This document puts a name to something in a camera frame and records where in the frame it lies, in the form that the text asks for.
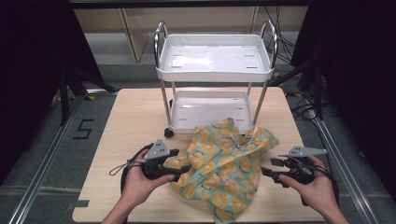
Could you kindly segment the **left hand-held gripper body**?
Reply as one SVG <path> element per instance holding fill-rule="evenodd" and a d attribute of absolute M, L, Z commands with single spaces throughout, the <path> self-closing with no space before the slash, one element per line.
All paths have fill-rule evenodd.
<path fill-rule="evenodd" d="M 167 170 L 163 164 L 170 156 L 170 150 L 166 147 L 163 140 L 159 138 L 149 147 L 145 156 L 142 159 L 136 159 L 136 161 L 140 163 L 144 176 L 153 180 L 167 175 Z"/>

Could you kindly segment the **black metal stand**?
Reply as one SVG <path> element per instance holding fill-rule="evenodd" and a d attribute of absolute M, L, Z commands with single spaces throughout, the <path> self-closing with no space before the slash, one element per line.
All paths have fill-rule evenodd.
<path fill-rule="evenodd" d="M 318 119 L 323 119 L 322 116 L 322 105 L 321 105 L 321 71 L 318 66 L 318 62 L 316 60 L 307 60 L 306 62 L 300 64 L 295 67 L 293 70 L 289 71 L 287 74 L 283 75 L 280 78 L 274 78 L 270 80 L 269 85 L 271 87 L 277 87 L 284 82 L 290 80 L 291 78 L 297 76 L 298 74 L 302 74 L 302 77 L 299 81 L 298 87 L 299 90 L 304 91 L 308 88 L 308 81 L 311 80 L 313 82 L 314 87 L 314 111 L 316 112 L 316 116 Z"/>
<path fill-rule="evenodd" d="M 70 117 L 70 109 L 68 103 L 68 92 L 70 89 L 76 96 L 85 96 L 88 91 L 83 85 L 83 81 L 88 81 L 108 92 L 116 92 L 118 89 L 106 84 L 103 80 L 90 76 L 83 71 L 74 68 L 66 67 L 59 75 L 59 91 L 61 96 L 62 106 L 62 121 L 61 124 L 65 125 Z"/>

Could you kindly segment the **black curtain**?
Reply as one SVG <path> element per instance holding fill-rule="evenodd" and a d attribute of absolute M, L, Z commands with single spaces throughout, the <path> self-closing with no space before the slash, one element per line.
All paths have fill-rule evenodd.
<path fill-rule="evenodd" d="M 0 0 L 0 185 L 47 114 L 59 77 L 103 80 L 69 0 Z"/>
<path fill-rule="evenodd" d="M 322 35 L 332 103 L 396 202 L 396 0 L 310 0 L 292 64 Z"/>

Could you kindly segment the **person's left hand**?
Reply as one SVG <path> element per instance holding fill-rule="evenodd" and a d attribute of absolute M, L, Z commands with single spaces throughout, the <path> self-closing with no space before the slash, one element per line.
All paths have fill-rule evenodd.
<path fill-rule="evenodd" d="M 125 179 L 125 185 L 120 200 L 126 203 L 127 207 L 131 209 L 143 203 L 156 188 L 175 179 L 174 175 L 163 175 L 153 180 L 146 178 L 139 160 L 142 159 L 147 152 L 148 151 L 145 149 L 137 156 L 137 160 L 133 163 Z"/>

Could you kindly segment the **black tape strip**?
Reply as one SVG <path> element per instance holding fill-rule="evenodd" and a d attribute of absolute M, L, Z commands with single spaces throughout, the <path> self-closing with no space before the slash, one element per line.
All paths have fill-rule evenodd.
<path fill-rule="evenodd" d="M 88 207 L 89 206 L 89 200 L 78 200 L 75 201 L 73 203 L 69 203 L 66 207 L 67 210 L 74 210 L 75 208 L 79 208 L 79 207 Z"/>

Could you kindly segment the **white two-tier cart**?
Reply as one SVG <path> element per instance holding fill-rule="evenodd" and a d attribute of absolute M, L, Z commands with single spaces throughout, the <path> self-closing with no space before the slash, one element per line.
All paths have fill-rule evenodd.
<path fill-rule="evenodd" d="M 173 90 L 168 99 L 165 84 L 188 83 L 262 84 L 258 104 L 263 103 L 275 69 L 278 35 L 265 21 L 257 35 L 168 34 L 164 21 L 154 33 L 154 56 L 168 127 L 164 136 L 193 133 L 197 126 L 232 118 L 241 134 L 256 125 L 260 112 L 252 111 L 250 90 Z"/>

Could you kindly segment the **aluminium floor rail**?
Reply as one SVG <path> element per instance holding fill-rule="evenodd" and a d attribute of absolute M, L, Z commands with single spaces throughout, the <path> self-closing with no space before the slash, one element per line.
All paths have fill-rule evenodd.
<path fill-rule="evenodd" d="M 335 144 L 330 131 L 325 125 L 324 121 L 319 118 L 319 113 L 314 109 L 309 109 L 309 114 L 313 118 L 314 124 L 318 128 L 318 132 L 321 134 L 324 145 L 329 151 L 334 165 L 346 186 L 350 198 L 357 207 L 357 210 L 362 218 L 364 224 L 379 224 L 379 218 L 377 217 L 373 207 L 369 203 L 367 197 L 364 195 L 360 185 L 356 181 L 355 177 L 351 173 L 347 162 L 343 158 L 338 146 Z"/>
<path fill-rule="evenodd" d="M 0 185 L 0 224 L 73 224 L 69 203 L 83 184 L 117 94 L 94 90 L 69 98 L 70 117 L 61 124 L 56 103 Z"/>

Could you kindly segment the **person's right hand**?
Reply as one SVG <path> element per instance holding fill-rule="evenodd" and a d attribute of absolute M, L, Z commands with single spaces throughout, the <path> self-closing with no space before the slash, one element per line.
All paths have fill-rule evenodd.
<path fill-rule="evenodd" d="M 332 182 L 326 175 L 317 173 L 314 181 L 307 185 L 286 175 L 280 175 L 279 179 L 289 187 L 296 189 L 304 201 L 321 215 L 326 216 L 339 209 L 333 194 Z"/>

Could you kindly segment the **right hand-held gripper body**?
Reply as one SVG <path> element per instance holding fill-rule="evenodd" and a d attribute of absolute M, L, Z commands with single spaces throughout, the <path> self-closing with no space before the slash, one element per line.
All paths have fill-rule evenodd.
<path fill-rule="evenodd" d="M 327 153 L 328 151 L 325 148 L 293 147 L 284 155 L 285 160 L 281 160 L 281 167 L 289 168 L 290 170 L 287 172 L 287 176 L 306 185 L 315 179 L 316 169 L 308 157 L 326 155 Z"/>

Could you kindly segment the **beige wooden cabinet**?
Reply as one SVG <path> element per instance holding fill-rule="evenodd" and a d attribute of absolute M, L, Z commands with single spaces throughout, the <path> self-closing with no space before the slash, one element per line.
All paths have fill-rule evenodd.
<path fill-rule="evenodd" d="M 78 22 L 95 60 L 101 64 L 137 63 L 152 52 L 151 35 L 164 21 L 179 33 L 260 31 L 270 19 L 288 40 L 300 31 L 306 7 L 154 7 L 77 9 Z"/>

